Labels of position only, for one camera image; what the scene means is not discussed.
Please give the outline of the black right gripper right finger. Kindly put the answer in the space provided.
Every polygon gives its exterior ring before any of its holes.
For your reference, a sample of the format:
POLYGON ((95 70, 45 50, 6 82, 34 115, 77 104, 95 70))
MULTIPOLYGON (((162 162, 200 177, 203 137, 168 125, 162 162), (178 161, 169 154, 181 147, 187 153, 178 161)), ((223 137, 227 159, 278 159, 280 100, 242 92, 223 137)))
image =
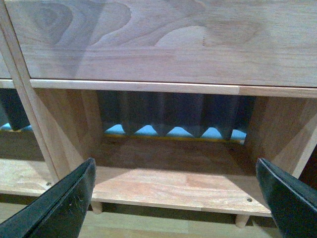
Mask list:
POLYGON ((317 236, 317 191, 259 158, 256 176, 272 218, 284 238, 317 236))

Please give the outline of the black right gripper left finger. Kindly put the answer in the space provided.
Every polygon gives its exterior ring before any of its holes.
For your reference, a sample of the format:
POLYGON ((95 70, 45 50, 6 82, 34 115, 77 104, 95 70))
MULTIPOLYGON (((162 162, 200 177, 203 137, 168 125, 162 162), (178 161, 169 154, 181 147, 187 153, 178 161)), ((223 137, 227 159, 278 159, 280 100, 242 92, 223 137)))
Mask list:
POLYGON ((92 199, 96 163, 87 159, 0 225, 2 238, 77 238, 92 199))

